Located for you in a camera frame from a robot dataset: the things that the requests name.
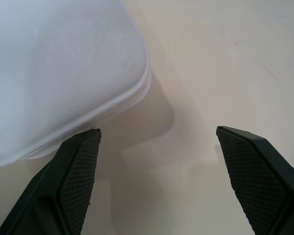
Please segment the white plastic box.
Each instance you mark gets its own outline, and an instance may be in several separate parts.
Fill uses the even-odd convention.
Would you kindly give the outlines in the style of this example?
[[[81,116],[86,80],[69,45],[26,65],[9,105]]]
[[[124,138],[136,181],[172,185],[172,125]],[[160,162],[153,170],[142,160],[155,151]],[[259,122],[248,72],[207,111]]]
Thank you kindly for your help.
[[[0,0],[0,167],[48,155],[150,84],[123,0]]]

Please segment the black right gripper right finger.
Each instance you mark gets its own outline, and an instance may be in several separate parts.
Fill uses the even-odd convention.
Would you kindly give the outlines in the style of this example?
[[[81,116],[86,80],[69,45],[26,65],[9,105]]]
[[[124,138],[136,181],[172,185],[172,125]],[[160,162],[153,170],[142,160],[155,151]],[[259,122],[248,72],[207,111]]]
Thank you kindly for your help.
[[[255,235],[294,235],[294,168],[263,137],[226,126],[216,135]]]

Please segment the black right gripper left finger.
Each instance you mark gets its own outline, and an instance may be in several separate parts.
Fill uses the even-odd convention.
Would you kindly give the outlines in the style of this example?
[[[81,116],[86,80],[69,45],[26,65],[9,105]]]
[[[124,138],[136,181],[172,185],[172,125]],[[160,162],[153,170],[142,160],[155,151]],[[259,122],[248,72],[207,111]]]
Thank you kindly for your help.
[[[28,183],[0,235],[80,235],[95,181],[101,131],[64,141]]]

